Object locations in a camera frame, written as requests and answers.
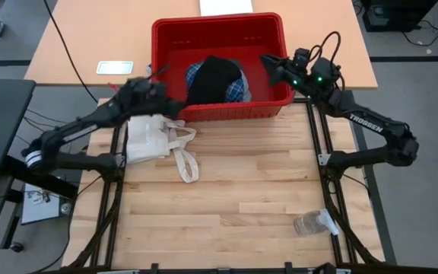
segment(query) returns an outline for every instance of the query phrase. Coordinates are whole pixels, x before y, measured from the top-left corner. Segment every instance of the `desk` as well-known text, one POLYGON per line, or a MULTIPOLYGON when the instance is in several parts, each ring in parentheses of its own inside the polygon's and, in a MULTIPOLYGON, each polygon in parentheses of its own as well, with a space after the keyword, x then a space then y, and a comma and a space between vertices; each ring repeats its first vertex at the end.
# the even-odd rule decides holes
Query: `desk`
MULTIPOLYGON (((334 118, 328 122, 334 148, 355 150, 349 122, 334 118)), ((188 127, 197 129, 186 150, 198 162, 200 181, 182 182, 173 156, 127 165, 113 269, 150 269, 152 263, 161 269, 206 269, 334 262, 329 234, 298 237, 293 226, 299 214, 324 207, 304 104, 286 106, 268 119, 188 127)), ((93 133, 88 154, 109 151, 112 132, 93 133)), ((363 180, 358 169, 350 168, 346 174, 363 180)), ((97 175, 83 173, 80 188, 97 175)), ((366 190, 346 178, 341 184, 351 227, 383 260, 366 190)), ((79 197, 62 265, 71 263, 94 233, 102 189, 103 182, 97 182, 79 197)), ((347 261, 344 238, 339 241, 347 261)))
MULTIPOLYGON (((335 62, 348 88, 377 88, 351 0, 252 0, 255 12, 282 18, 287 52, 320 44, 333 30, 342 44, 335 62)), ((54 11, 75 65, 87 84, 122 84, 146 75, 151 63, 151 25, 160 18, 199 16, 198 0, 60 0, 54 11), (133 61, 132 75, 97 75, 99 61, 133 61)), ((330 56, 335 39, 324 55, 330 56)), ((38 84, 80 84, 51 21, 28 68, 26 79, 38 84)))
MULTIPOLYGON (((14 178, 36 186, 47 186, 44 188, 55 193, 63 190, 60 194, 67 194, 67 197, 75 195, 75 186, 68 185, 65 181, 52 175, 42 177, 31 174, 25 163, 8 155, 8 150, 30 103, 34 88, 35 82, 33 81, 0 79, 0 214, 6 202, 19 204, 23 200, 21 191, 11 190, 14 178)), ((5 236, 1 239, 1 249, 10 247, 18 220, 17 207, 15 207, 5 236)))

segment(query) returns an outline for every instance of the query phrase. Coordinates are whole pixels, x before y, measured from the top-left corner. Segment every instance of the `black metal frame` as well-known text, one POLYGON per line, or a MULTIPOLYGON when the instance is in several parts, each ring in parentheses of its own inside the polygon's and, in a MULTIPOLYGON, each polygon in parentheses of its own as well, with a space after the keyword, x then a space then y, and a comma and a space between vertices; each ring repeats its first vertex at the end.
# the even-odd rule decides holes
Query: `black metal frame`
MULTIPOLYGON (((306 104, 307 108, 307 115, 309 117, 309 125, 311 134, 313 137, 313 145, 316 152, 316 155, 321 154, 321 145, 319 140, 319 133, 317 131, 317 125, 315 120, 315 115, 313 112, 313 105, 311 102, 306 98, 295 98, 294 103, 296 104, 306 104)), ((325 118, 325 115, 320 115, 320 122, 322 125, 322 132, 325 136, 325 144, 328 152, 331 152, 333 150, 332 147, 332 141, 329 134, 329 127, 327 125, 327 119, 325 118)), ((113 139, 111 141, 111 154, 116 154, 117 145, 119 142, 119 131, 120 127, 116 127, 113 132, 113 139)), ((123 154, 125 155, 125 146, 128 139, 128 130, 125 131, 125 141, 123 145, 123 154)), ((319 168, 319 175, 320 175, 320 181, 322 184, 322 194, 324 197, 324 202, 327 204, 328 201, 332 201, 331 193, 329 192, 329 182, 321 173, 319 160, 317 159, 317 165, 319 168)), ((71 265, 65 266, 61 268, 60 270, 51 271, 48 273, 95 273, 98 271, 108 271, 111 270, 112 266, 112 260, 113 260, 113 252, 114 252, 114 243, 116 240, 116 230, 117 230, 117 223, 118 223, 118 217, 119 217, 119 207, 121 203, 122 198, 122 188, 124 184, 124 172, 122 173, 122 176, 118 179, 116 182, 116 191, 115 191, 115 197, 113 200, 113 205, 109 209, 109 211, 106 214, 106 208, 107 204, 109 202, 109 192, 112 182, 106 182, 103 185, 103 195, 101 196, 101 204, 99 209, 99 214, 97 216, 97 226, 96 226, 96 234, 91 238, 89 241, 89 244, 86 246, 86 250, 91 247, 90 250, 88 250, 86 253, 84 253, 84 256, 80 260, 75 260, 71 265), (105 256, 105 262, 103 265, 98 264, 98 258, 99 258, 99 252, 100 252, 100 241, 101 237, 104 233, 104 231, 109 228, 109 238, 108 243, 106 247, 106 256, 105 256), (90 265, 87 267, 84 267, 85 262, 90 257, 90 265)), ((341 213, 341 217, 348 223, 348 215, 347 210, 345 207, 344 197, 341 190, 341 184, 339 181, 334 182, 335 189, 336 189, 336 198, 338 200, 338 207, 339 212, 341 213)), ((351 263, 357 263, 356 258, 356 252, 354 251, 354 248, 349 241, 349 239, 345 238, 346 244, 348 247, 348 256, 351 263)), ((339 244, 338 236, 331 235, 331 241, 332 241, 332 249, 334 252, 334 258, 336 265, 340 265, 343 263, 342 254, 341 254, 341 248, 339 244)), ((235 273, 305 273, 308 272, 308 270, 312 270, 310 268, 293 268, 291 263, 285 263, 285 268, 278 268, 278 269, 234 269, 233 271, 235 273)), ((173 269, 173 270, 160 270, 160 273, 164 272, 170 272, 170 273, 229 273, 232 269, 173 269)), ((141 273, 150 273, 150 274, 156 274, 158 272, 158 264, 152 264, 151 268, 148 269, 140 269, 139 272, 141 273)))
MULTIPOLYGON (((313 145, 314 149, 316 151, 316 154, 320 154, 321 146, 320 146, 320 140, 319 140, 319 133, 317 132, 317 125, 315 120, 315 114, 313 110, 313 105, 311 102, 309 102, 306 98, 295 98, 294 103, 296 104, 306 104, 307 109, 307 116, 309 117, 309 125, 310 125, 310 131, 313 137, 313 145)), ((319 113, 320 116, 320 123, 322 126, 322 133, 324 135, 324 141, 326 144, 327 151, 330 152, 333 150, 332 147, 332 140, 329 133, 329 127, 327 125, 327 119, 325 118, 325 115, 323 113, 319 113)), ((354 128, 354 133, 357 138, 363 137, 362 133, 359 134, 360 128, 354 128)), ((113 140, 111 144, 111 152, 113 154, 116 153, 116 148, 119 141, 119 130, 120 128, 115 128, 113 133, 113 140)), ((128 131, 125 132, 125 141, 123 145, 123 154, 125 155, 125 146, 128 141, 128 131)), ((332 203, 332 197, 331 193, 329 192, 329 184, 327 182, 327 179, 324 178, 322 175, 319 160, 317 159, 317 165, 319 167, 319 175, 320 175, 320 181, 322 184, 322 194, 324 196, 325 204, 328 205, 332 203)), ((116 229, 117 229, 117 223, 118 223, 118 217, 119 217, 119 206, 121 203, 122 198, 122 188, 124 184, 124 171, 122 173, 122 176, 117 180, 116 182, 116 191, 115 191, 115 198, 113 200, 113 205, 109 209, 108 213, 106 214, 106 207, 107 202, 109 199, 109 189, 110 184, 112 182, 105 182, 103 186, 103 190, 107 190, 108 195, 102 195, 101 197, 101 208, 99 211, 98 216, 98 226, 96 229, 96 234, 91 238, 89 244, 87 244, 86 249, 87 252, 83 256, 84 260, 76 260, 71 264, 70 266, 65 266, 59 270, 56 271, 49 271, 46 272, 48 274, 94 274, 98 272, 106 272, 111 271, 112 268, 112 259, 113 259, 113 251, 114 251, 114 243, 116 239, 116 229), (100 249, 100 239, 104 233, 104 231, 110 226, 109 230, 109 238, 108 238, 108 244, 106 249, 106 260, 103 265, 97 265, 97 258, 99 256, 99 249, 100 249), (91 265, 84 267, 85 262, 87 259, 90 258, 91 265)), ((335 192, 336 192, 336 198, 338 200, 338 207, 339 207, 339 214, 341 218, 344 220, 345 223, 348 224, 348 217, 347 217, 347 210, 345 207, 345 201, 344 197, 341 191, 341 184, 340 182, 333 182, 335 185, 335 192)), ((350 259, 349 263, 343 262, 341 249, 339 246, 339 239, 338 236, 332 236, 332 249, 334 252, 334 258, 336 266, 338 267, 338 270, 350 270, 349 272, 354 273, 375 273, 375 274, 386 274, 386 273, 399 273, 399 274, 413 274, 413 273, 438 273, 438 269, 430 269, 430 268, 421 268, 421 267, 411 267, 411 266, 396 266, 394 259, 393 260, 387 260, 389 264, 363 264, 363 263, 357 263, 356 261, 356 252, 354 251, 353 244, 350 242, 350 240, 347 237, 344 237, 346 240, 347 248, 348 248, 348 256, 350 259)), ((383 244, 383 247, 388 247, 390 250, 384 250, 385 253, 388 251, 390 256, 392 255, 392 245, 391 242, 388 243, 388 245, 383 244)), ((293 268, 292 263, 286 262, 284 264, 284 268, 275 268, 275 269, 159 269, 159 266, 157 263, 152 263, 150 269, 134 269, 129 271, 124 271, 122 273, 125 274, 137 274, 137 273, 144 273, 144 274, 297 274, 297 273, 304 273, 304 274, 312 274, 312 273, 319 273, 322 272, 321 268, 317 266, 311 267, 311 268, 293 268)))

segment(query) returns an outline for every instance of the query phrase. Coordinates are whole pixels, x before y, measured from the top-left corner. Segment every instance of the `black cable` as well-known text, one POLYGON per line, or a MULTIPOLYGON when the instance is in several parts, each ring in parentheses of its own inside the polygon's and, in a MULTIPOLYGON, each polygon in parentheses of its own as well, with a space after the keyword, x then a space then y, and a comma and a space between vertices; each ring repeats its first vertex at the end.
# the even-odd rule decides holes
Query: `black cable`
POLYGON ((69 122, 65 122, 65 121, 61 121, 61 120, 57 120, 57 119, 53 119, 53 118, 50 118, 50 117, 44 116, 44 115, 42 115, 42 114, 36 112, 35 110, 27 109, 27 111, 29 111, 29 112, 31 112, 31 113, 37 115, 37 116, 40 116, 40 117, 42 117, 42 118, 44 118, 44 119, 49 119, 50 121, 53 121, 53 122, 64 123, 64 124, 69 123, 69 122))
MULTIPOLYGON (((42 192, 41 190, 28 190, 28 191, 23 191, 23 193, 40 193, 40 194, 43 195, 43 192, 42 192)), ((56 197, 56 198, 68 199, 68 198, 61 197, 61 196, 59 196, 59 195, 53 194, 53 193, 46 193, 46 194, 48 194, 49 196, 54 196, 54 197, 56 197)), ((6 195, 7 195, 7 194, 5 194, 5 195, 1 195, 1 196, 0 196, 0 199, 1 199, 1 198, 5 198, 6 195)))
MULTIPOLYGON (((121 164, 119 164, 119 166, 118 166, 118 168, 116 168, 116 171, 115 171, 115 172, 117 172, 117 171, 122 167, 122 164, 125 163, 125 160, 126 160, 126 158, 122 159, 121 164)), ((77 203, 77 198, 78 198, 79 195, 81 195, 81 194, 82 194, 87 188, 89 188, 89 187, 92 186, 94 183, 96 183, 100 178, 102 178, 102 175, 100 175, 98 178, 96 178, 94 181, 92 181, 91 183, 89 183, 89 185, 87 185, 85 188, 83 188, 81 191, 79 191, 79 192, 77 193, 77 196, 75 197, 74 205, 72 205, 71 212, 70 212, 70 214, 68 215, 69 220, 68 220, 68 227, 67 227, 67 243, 65 243, 65 247, 64 247, 62 253, 60 253, 60 255, 59 255, 59 256, 58 256, 53 262, 51 262, 49 265, 44 266, 43 268, 38 269, 37 271, 30 272, 30 273, 28 273, 28 274, 37 274, 37 273, 41 273, 42 271, 45 271, 45 270, 47 270, 49 267, 51 267, 51 266, 53 266, 54 264, 56 264, 56 263, 57 263, 57 262, 58 262, 58 261, 64 256, 65 251, 67 250, 67 247, 68 247, 68 243, 70 243, 70 226, 71 226, 71 221, 72 221, 71 218, 72 218, 72 215, 74 214, 74 209, 75 209, 75 204, 77 203)))
POLYGON ((361 181, 356 180, 356 179, 354 179, 353 177, 351 177, 351 176, 349 176, 349 175, 346 175, 346 174, 342 174, 342 176, 344 176, 344 177, 346 177, 346 178, 349 178, 349 179, 353 180, 354 182, 359 183, 360 185, 363 185, 364 188, 366 188, 366 191, 368 192, 368 196, 371 198, 370 188, 369 188, 365 183, 362 183, 361 181))
POLYGON ((18 136, 18 135, 15 135, 15 137, 16 137, 16 138, 18 138, 18 139, 20 139, 21 141, 23 141, 23 142, 27 143, 27 145, 30 145, 30 143, 29 143, 29 142, 28 142, 27 140, 25 140, 25 139, 21 138, 20 136, 18 136))
POLYGON ((71 207, 70 213, 68 214, 68 226, 67 226, 67 242, 65 243, 64 249, 62 251, 62 253, 60 253, 60 255, 49 265, 42 267, 41 269, 38 269, 36 271, 30 272, 28 274, 38 274, 41 273, 45 270, 47 270, 48 268, 50 268, 51 266, 53 266, 54 264, 56 264, 65 254, 65 251, 67 250, 68 244, 70 243, 70 224, 72 221, 72 216, 74 214, 74 208, 75 208, 75 203, 77 202, 77 198, 75 199, 74 204, 71 207))
POLYGON ((354 9, 354 11, 356 11, 356 16, 358 16, 359 14, 361 14, 361 12, 363 12, 363 6, 362 5, 354 5, 355 8, 359 8, 358 11, 356 11, 356 9, 354 9))
MULTIPOLYGON (((434 30, 438 30, 438 27, 435 27, 434 25, 432 25, 432 23, 430 23, 430 22, 427 21, 427 20, 421 20, 421 22, 425 22, 425 23, 429 24, 429 26, 432 27, 434 30)), ((415 42, 413 42, 412 40, 410 40, 410 38, 408 38, 408 36, 407 36, 407 34, 406 34, 405 32, 401 32, 401 34, 403 34, 403 36, 405 37, 405 39, 406 39, 410 44, 415 45, 415 46, 432 46, 432 45, 435 43, 435 41, 438 39, 438 35, 437 35, 437 36, 435 36, 435 38, 433 38, 433 40, 432 40, 430 43, 428 43, 428 44, 419 44, 419 43, 415 43, 415 42)))
POLYGON ((35 125, 38 125, 38 126, 48 126, 48 127, 51 127, 51 128, 55 128, 56 126, 52 126, 52 125, 49 125, 49 124, 45 124, 45 123, 40 123, 40 122, 37 122, 37 121, 35 121, 34 119, 31 119, 31 118, 28 118, 28 117, 24 117, 25 118, 25 120, 28 122, 28 120, 30 121, 30 122, 32 122, 32 123, 34 123, 35 125))
POLYGON ((338 54, 339 47, 341 46, 341 34, 338 31, 332 31, 324 38, 324 40, 322 41, 322 44, 320 44, 320 47, 324 48, 325 43, 332 35, 337 35, 337 37, 338 37, 338 43, 337 43, 337 45, 335 45, 335 49, 334 49, 334 52, 332 53, 332 57, 331 57, 331 64, 334 64, 334 58, 338 54))
POLYGON ((64 45, 65 51, 67 52, 68 60, 70 61, 72 68, 74 68, 75 74, 79 78, 79 80, 82 83, 82 86, 84 86, 85 91, 89 94, 89 96, 92 97, 92 100, 97 103, 97 99, 92 95, 92 93, 87 88, 87 85, 84 83, 84 81, 81 78, 81 75, 79 75, 79 72, 75 68, 74 60, 72 60, 72 57, 70 56, 70 52, 68 51, 67 44, 65 43, 64 37, 62 36, 62 33, 60 32, 59 26, 57 25, 57 22, 55 21, 55 18, 53 17, 52 11, 50 11, 49 3, 47 3, 46 0, 43 0, 43 3, 45 3, 45 8, 49 12, 50 18, 52 19, 53 25, 55 26, 55 29, 57 29, 57 33, 59 33, 60 40, 62 41, 62 44, 64 45))
POLYGON ((23 117, 23 120, 25 120, 25 121, 28 123, 28 125, 32 126, 33 128, 38 129, 38 130, 40 130, 41 132, 44 132, 44 131, 45 131, 45 130, 39 128, 38 126, 32 124, 32 122, 29 121, 26 117, 23 117))
POLYGON ((322 47, 319 45, 315 45, 312 47, 312 49, 310 49, 309 51, 309 62, 312 62, 315 58, 322 56, 322 47), (316 54, 312 57, 312 52, 314 49, 317 49, 316 54))
MULTIPOLYGON (((347 178, 353 180, 354 182, 363 185, 364 188, 366 189, 367 193, 368 193, 368 197, 371 199, 371 192, 370 192, 370 189, 368 188, 368 186, 367 186, 365 183, 362 183, 361 181, 356 180, 356 179, 354 179, 353 177, 348 176, 348 175, 346 175, 346 174, 342 174, 342 176, 347 177, 347 178)), ((331 193, 331 194, 335 194, 335 191, 331 191, 330 187, 329 187, 328 191, 329 191, 329 193, 331 193)))

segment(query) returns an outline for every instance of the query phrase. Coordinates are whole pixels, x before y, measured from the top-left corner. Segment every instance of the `clear bottle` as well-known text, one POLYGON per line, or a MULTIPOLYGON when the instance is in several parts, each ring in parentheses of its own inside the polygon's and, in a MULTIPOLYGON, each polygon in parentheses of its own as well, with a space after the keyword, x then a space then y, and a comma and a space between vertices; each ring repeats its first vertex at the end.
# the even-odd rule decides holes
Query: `clear bottle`
POLYGON ((300 236, 318 234, 328 229, 333 235, 339 234, 339 230, 327 209, 307 212, 301 215, 294 220, 294 227, 300 236))

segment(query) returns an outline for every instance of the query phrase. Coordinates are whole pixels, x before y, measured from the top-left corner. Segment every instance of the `blue checkered fabric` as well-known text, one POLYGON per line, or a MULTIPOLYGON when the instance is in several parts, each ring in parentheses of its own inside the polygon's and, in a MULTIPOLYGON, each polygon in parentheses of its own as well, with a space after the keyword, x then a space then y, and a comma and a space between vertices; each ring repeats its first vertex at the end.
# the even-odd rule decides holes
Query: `blue checkered fabric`
MULTIPOLYGON (((195 63, 189 66, 187 69, 187 90, 190 88, 192 83, 194 82, 195 75, 197 74, 198 69, 201 67, 202 63, 195 63)), ((243 79, 239 78, 232 82, 226 90, 226 102, 235 103, 235 102, 243 102, 244 96, 244 83, 243 79)))

